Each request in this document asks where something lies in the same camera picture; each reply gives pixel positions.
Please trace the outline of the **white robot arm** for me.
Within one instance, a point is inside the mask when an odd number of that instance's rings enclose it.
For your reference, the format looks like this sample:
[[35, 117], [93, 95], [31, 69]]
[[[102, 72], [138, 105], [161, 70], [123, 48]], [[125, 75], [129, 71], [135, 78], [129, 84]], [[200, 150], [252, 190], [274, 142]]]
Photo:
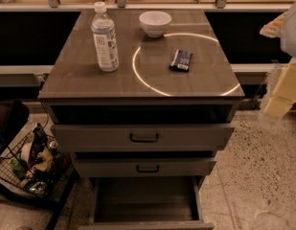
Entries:
[[285, 12], [263, 25], [260, 34], [280, 39], [281, 50], [296, 58], [296, 1]]

